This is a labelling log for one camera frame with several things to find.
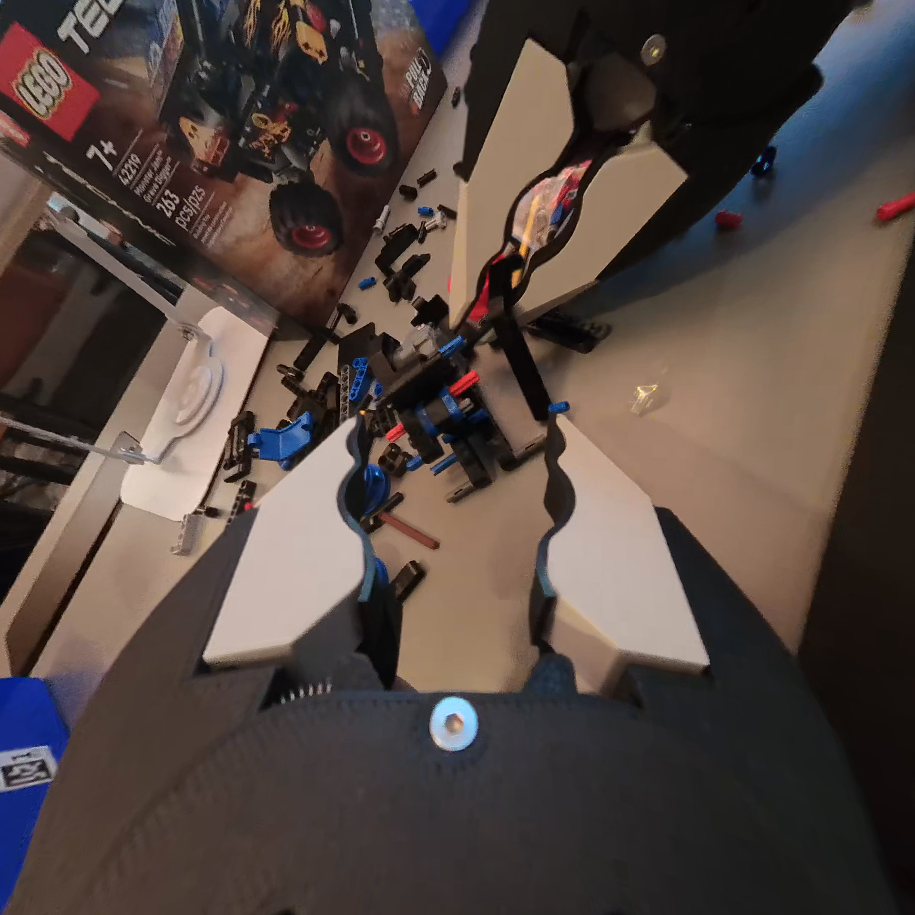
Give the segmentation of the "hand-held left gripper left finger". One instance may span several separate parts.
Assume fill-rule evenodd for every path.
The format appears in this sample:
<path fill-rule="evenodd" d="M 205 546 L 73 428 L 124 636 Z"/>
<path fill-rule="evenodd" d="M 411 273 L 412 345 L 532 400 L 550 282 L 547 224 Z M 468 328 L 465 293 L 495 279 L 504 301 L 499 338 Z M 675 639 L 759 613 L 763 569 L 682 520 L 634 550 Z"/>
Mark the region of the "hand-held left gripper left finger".
<path fill-rule="evenodd" d="M 360 524 L 370 444 L 349 418 L 255 507 L 202 651 L 208 672 L 281 669 L 316 687 L 358 657 L 394 686 L 401 606 Z"/>

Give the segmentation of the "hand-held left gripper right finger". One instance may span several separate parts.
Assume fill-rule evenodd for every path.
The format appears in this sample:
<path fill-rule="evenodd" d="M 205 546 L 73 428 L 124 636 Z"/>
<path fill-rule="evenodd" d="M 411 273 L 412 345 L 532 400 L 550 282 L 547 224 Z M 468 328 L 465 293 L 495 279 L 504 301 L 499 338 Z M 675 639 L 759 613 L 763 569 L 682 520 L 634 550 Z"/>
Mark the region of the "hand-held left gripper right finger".
<path fill-rule="evenodd" d="M 631 666 L 701 675 L 710 659 L 650 497 L 566 414 L 544 440 L 529 599 L 532 644 L 570 662 L 578 692 L 613 692 Z"/>

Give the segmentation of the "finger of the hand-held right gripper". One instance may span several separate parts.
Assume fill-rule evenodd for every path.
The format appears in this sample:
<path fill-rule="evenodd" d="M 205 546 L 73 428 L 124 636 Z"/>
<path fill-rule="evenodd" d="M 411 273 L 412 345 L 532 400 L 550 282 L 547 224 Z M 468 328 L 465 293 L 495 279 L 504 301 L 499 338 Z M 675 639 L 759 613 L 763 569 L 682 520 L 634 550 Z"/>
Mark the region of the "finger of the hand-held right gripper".
<path fill-rule="evenodd" d="M 515 287 L 518 316 L 542 315 L 589 290 L 686 178 L 657 143 L 642 138 L 589 180 L 587 173 L 566 229 L 526 264 Z"/>
<path fill-rule="evenodd" d="M 502 253 L 516 201 L 555 168 L 574 127 L 565 63 L 525 40 L 470 177 L 458 182 L 451 329 L 466 319 L 484 269 Z"/>

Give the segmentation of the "black grey motor assembly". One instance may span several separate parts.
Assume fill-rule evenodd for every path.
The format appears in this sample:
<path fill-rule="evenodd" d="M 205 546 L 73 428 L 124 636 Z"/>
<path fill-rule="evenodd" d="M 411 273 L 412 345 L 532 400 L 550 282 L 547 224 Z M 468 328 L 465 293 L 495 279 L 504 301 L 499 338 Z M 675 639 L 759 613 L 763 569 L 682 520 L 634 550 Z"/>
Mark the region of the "black grey motor assembly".
<path fill-rule="evenodd" d="M 370 394 L 352 402 L 351 414 L 368 399 L 372 418 L 365 425 L 387 443 L 406 441 L 414 456 L 409 470 L 463 472 L 447 496 L 452 505 L 489 487 L 495 480 L 491 466 L 511 473 L 546 445 L 545 431 L 523 446 L 512 445 L 493 413 L 475 366 L 479 346 L 491 337 L 496 341 L 488 317 L 449 333 L 414 327 L 404 342 L 368 323 L 344 336 L 337 350 L 338 376 L 359 357 L 369 360 L 373 375 Z"/>

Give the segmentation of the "grey desk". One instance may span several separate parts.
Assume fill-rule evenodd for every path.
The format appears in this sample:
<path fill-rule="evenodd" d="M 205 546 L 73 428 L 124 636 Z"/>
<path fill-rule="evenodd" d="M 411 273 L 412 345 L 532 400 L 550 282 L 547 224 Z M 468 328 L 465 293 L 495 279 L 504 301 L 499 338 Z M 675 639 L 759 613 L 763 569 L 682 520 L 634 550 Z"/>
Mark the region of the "grey desk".
<path fill-rule="evenodd" d="M 913 2 L 872 2 L 818 60 L 825 83 L 775 139 L 769 181 L 744 177 L 714 217 L 592 290 L 575 311 L 611 335 L 582 356 L 534 341 L 575 426 L 660 507 L 671 509 L 795 650 L 871 380 L 909 259 L 913 214 L 875 211 L 913 189 Z M 630 412 L 640 375 L 670 367 L 666 406 Z M 407 522 L 438 551 L 394 531 L 373 537 L 396 572 L 428 570 L 406 605 L 399 672 L 426 691 L 508 691 L 535 654 L 527 599 L 549 518 L 537 458 L 460 504 L 452 468 L 405 480 Z M 47 645 L 29 670 L 72 725 L 193 555 L 178 524 L 112 514 Z"/>

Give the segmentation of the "clear plastic parts bag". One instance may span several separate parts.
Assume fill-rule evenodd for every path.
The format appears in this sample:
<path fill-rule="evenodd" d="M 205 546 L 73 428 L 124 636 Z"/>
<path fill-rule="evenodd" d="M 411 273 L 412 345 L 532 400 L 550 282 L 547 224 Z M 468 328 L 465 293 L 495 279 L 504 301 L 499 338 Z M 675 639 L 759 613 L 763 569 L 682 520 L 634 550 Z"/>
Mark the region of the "clear plastic parts bag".
<path fill-rule="evenodd" d="M 511 218 L 510 230 L 510 246 L 516 253 L 532 200 L 539 199 L 527 263 L 566 229 L 578 198 L 580 183 L 591 164 L 591 159 L 583 159 L 566 166 L 555 176 L 544 177 L 520 198 Z"/>

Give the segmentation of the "yellow long axle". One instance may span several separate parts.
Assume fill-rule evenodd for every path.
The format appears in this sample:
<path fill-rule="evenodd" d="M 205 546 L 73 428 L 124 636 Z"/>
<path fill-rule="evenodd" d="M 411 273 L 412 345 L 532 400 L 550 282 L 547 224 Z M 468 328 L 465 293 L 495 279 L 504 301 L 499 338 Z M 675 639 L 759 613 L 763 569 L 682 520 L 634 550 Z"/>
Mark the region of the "yellow long axle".
<path fill-rule="evenodd" d="M 527 264 L 528 254 L 530 253 L 531 241 L 532 241 L 532 230 L 535 223 L 536 211 L 538 206 L 538 198 L 534 198 L 531 203 L 531 207 L 528 212 L 527 221 L 522 235 L 520 236 L 520 245 L 518 248 L 518 254 L 520 256 L 520 267 L 513 271 L 511 276 L 511 287 L 515 288 L 520 284 L 520 281 L 523 278 L 524 269 Z"/>

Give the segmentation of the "scattered red blue pins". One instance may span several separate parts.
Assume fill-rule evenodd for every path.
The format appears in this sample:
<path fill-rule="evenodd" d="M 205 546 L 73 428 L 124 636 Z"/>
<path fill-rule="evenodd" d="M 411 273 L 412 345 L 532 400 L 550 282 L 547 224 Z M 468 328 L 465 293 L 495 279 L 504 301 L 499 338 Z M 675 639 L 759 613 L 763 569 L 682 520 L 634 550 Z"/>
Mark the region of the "scattered red blue pins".
<path fill-rule="evenodd" d="M 758 156 L 749 170 L 755 182 L 769 181 L 775 174 L 777 146 L 769 144 Z M 720 211 L 715 214 L 715 226 L 719 230 L 735 231 L 741 227 L 743 216 L 738 212 Z"/>

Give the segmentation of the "black thin beam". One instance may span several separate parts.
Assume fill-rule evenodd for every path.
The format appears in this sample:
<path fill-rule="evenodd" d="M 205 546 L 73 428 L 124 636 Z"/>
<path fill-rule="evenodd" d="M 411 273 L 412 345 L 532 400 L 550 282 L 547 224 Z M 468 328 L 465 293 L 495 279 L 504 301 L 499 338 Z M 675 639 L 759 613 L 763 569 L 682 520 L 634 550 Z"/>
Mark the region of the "black thin beam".
<path fill-rule="evenodd" d="M 367 534 L 378 531 L 385 523 L 385 518 L 391 515 L 394 509 L 404 500 L 405 495 L 401 491 L 395 492 L 386 498 L 380 506 L 361 519 L 360 527 L 362 531 Z"/>

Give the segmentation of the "blue wheel rim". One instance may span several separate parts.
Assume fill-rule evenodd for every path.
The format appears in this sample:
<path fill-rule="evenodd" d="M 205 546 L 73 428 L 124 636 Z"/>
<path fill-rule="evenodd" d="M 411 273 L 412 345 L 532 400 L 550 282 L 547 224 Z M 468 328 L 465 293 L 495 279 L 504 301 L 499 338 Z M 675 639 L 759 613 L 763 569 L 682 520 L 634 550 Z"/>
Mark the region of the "blue wheel rim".
<path fill-rule="evenodd" d="M 363 473 L 364 507 L 362 519 L 368 520 L 370 516 L 383 508 L 392 494 L 392 483 L 388 472 L 377 464 L 369 463 Z"/>

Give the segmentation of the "blue hinged fender panel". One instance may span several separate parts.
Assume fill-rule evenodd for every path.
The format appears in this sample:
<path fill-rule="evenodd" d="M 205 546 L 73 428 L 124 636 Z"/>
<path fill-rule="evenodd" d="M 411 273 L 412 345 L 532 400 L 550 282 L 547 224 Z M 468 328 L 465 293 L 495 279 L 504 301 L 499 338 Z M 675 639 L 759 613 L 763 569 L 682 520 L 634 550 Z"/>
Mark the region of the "blue hinged fender panel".
<path fill-rule="evenodd" d="M 260 428 L 247 435 L 246 444 L 260 460 L 290 471 L 314 444 L 314 420 L 309 411 L 281 428 Z"/>

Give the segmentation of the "brown axle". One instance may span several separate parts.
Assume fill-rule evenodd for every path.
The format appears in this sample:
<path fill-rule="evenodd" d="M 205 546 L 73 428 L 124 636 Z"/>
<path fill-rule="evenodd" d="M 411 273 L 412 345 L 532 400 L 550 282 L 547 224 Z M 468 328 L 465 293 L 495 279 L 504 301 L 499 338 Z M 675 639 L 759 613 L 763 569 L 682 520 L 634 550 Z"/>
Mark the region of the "brown axle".
<path fill-rule="evenodd" d="M 394 514 L 387 516 L 383 525 L 404 534 L 404 536 L 423 545 L 426 549 L 436 551 L 440 548 L 441 543 L 438 539 L 419 531 L 416 527 L 394 516 Z"/>

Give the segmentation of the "black angled connector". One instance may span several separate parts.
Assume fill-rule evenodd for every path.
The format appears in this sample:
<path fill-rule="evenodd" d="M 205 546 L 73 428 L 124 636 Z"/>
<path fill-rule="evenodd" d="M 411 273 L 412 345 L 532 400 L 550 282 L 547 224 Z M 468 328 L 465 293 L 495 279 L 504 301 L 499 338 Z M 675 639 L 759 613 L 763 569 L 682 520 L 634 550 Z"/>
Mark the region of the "black angled connector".
<path fill-rule="evenodd" d="M 374 263 L 385 279 L 395 273 L 395 262 L 417 242 L 418 235 L 414 223 L 404 223 L 383 235 L 383 246 Z"/>
<path fill-rule="evenodd" d="M 415 276 L 430 261 L 429 254 L 413 254 L 396 271 L 387 276 L 383 286 L 388 298 L 393 304 L 402 300 L 411 301 L 416 296 L 417 285 Z"/>

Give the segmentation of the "heap of black beams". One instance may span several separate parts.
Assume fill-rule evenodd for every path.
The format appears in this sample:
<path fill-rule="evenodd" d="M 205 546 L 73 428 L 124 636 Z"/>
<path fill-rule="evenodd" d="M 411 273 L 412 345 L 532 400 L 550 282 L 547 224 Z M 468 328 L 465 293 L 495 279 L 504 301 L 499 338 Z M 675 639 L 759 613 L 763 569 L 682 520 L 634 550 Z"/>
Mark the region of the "heap of black beams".
<path fill-rule="evenodd" d="M 292 395 L 292 405 L 285 414 L 284 422 L 291 424 L 309 413 L 314 429 L 318 432 L 333 432 L 339 422 L 340 384 L 332 372 L 325 372 L 314 389 L 307 389 L 304 384 L 304 372 L 280 363 L 276 365 L 281 384 Z"/>

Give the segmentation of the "clear plastic scrap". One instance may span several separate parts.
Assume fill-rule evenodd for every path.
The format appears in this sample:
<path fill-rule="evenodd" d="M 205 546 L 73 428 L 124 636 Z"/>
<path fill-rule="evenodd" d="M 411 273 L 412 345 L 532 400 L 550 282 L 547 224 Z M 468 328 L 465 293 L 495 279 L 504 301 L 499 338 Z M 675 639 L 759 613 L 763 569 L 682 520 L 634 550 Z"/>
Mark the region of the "clear plastic scrap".
<path fill-rule="evenodd" d="M 629 409 L 636 417 L 656 412 L 669 402 L 671 396 L 670 367 L 656 363 L 640 375 L 630 398 Z"/>

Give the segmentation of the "black short beam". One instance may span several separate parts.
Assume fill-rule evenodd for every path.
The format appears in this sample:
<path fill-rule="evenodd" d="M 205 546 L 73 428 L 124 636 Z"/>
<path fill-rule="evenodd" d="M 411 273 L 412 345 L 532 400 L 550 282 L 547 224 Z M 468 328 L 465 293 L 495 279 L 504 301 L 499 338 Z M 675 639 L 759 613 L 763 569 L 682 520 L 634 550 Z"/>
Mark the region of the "black short beam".
<path fill-rule="evenodd" d="M 329 327 L 322 327 L 314 331 L 292 362 L 292 368 L 296 372 L 307 372 L 326 344 L 337 346 L 341 339 L 342 337 L 337 334 L 336 330 Z"/>

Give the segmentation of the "toy truck box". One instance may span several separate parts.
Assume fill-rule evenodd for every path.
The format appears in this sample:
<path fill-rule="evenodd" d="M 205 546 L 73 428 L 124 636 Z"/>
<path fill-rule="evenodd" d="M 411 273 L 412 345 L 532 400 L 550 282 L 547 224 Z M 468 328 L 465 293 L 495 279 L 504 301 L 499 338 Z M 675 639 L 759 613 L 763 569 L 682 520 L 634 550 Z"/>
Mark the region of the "toy truck box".
<path fill-rule="evenodd" d="M 2 2 L 2 150 L 207 295 L 315 324 L 438 107 L 441 47 L 425 2 Z"/>

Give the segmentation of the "blue storage bin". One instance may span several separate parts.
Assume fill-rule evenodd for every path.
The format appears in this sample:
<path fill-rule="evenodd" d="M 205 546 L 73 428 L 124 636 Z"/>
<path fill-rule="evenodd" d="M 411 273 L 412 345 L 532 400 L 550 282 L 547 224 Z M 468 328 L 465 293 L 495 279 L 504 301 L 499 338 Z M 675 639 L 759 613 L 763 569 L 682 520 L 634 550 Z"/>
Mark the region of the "blue storage bin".
<path fill-rule="evenodd" d="M 70 731 L 39 679 L 1 680 L 1 878 L 6 898 L 25 860 Z"/>

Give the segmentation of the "black rectangular frame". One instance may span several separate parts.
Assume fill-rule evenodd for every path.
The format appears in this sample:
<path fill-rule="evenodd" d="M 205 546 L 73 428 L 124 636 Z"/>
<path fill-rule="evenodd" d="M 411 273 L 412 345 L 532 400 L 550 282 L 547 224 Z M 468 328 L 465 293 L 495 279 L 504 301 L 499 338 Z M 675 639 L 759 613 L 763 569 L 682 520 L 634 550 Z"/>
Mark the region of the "black rectangular frame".
<path fill-rule="evenodd" d="M 221 463 L 226 483 L 239 482 L 251 473 L 254 453 L 248 438 L 254 431 L 255 414 L 252 411 L 243 410 L 235 416 L 227 435 Z"/>

